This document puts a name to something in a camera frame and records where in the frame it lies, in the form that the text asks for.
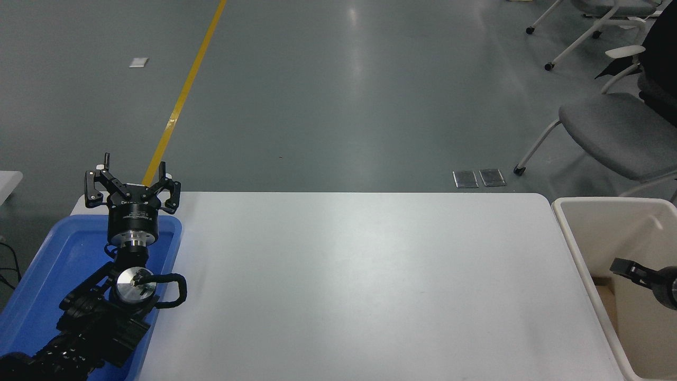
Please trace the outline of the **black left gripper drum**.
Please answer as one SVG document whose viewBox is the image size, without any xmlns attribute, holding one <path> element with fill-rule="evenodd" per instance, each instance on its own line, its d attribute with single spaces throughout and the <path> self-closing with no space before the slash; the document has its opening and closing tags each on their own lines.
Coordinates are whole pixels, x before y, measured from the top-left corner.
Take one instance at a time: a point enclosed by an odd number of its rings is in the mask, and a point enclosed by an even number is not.
<svg viewBox="0 0 677 381">
<path fill-rule="evenodd" d="M 159 209 L 157 194 L 140 184 L 126 184 L 126 192 L 112 192 L 108 196 L 108 241 L 124 246 L 133 237 L 140 237 L 144 246 L 159 237 Z"/>
</svg>

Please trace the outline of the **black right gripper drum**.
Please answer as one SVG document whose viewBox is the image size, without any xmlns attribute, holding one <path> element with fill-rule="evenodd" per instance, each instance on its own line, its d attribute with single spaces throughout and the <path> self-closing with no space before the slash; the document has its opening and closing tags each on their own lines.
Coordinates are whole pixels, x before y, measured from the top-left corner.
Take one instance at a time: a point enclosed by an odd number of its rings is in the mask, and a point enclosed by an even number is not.
<svg viewBox="0 0 677 381">
<path fill-rule="evenodd" d="M 656 299 L 666 308 L 676 311 L 676 266 L 667 266 L 657 272 Z"/>
</svg>

